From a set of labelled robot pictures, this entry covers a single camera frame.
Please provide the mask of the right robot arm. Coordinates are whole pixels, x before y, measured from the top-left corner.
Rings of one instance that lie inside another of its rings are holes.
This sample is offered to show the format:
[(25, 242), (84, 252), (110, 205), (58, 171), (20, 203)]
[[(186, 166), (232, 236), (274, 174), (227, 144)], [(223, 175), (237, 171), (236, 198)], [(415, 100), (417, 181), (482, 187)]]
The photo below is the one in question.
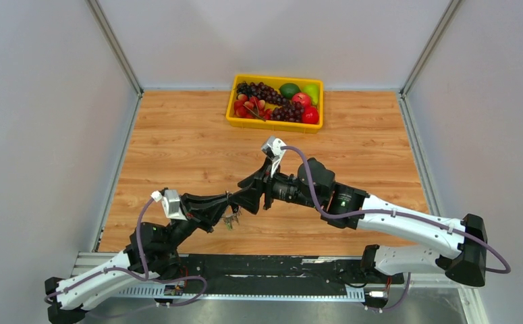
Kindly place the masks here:
[(383, 232), (412, 241), (401, 248), (372, 244), (362, 253), (360, 272), (368, 281), (400, 273), (442, 273), (466, 286), (485, 285), (487, 234), (482, 217), (467, 214), (462, 219), (445, 218), (391, 204), (345, 184), (335, 173), (310, 158), (296, 175), (271, 171), (266, 159), (260, 169), (238, 183), (245, 196), (240, 206), (250, 213), (269, 209), (274, 200), (314, 208), (310, 188), (327, 213), (329, 225)]

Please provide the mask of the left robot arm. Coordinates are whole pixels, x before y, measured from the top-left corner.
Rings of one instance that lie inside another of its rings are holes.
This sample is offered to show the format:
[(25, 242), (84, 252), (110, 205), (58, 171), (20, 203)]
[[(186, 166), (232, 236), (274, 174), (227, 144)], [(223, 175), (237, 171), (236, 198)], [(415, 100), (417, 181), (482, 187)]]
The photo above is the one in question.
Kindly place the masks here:
[(230, 193), (179, 195), (167, 188), (154, 191), (138, 216), (130, 244), (108, 261), (80, 275), (45, 281), (50, 323), (78, 323), (101, 302), (136, 284), (171, 286), (181, 294), (191, 276), (177, 253), (197, 229), (211, 232), (224, 217), (240, 212)]

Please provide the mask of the large silver keyring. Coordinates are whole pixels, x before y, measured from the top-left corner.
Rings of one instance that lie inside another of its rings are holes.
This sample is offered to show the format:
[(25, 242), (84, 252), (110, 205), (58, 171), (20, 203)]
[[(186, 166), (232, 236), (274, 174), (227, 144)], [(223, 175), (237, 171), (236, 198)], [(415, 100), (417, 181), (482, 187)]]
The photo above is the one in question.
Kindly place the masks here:
[(230, 208), (226, 213), (222, 216), (222, 221), (224, 225), (226, 226), (227, 223), (231, 223), (234, 227), (235, 224), (239, 225), (239, 218), (241, 215), (241, 208)]

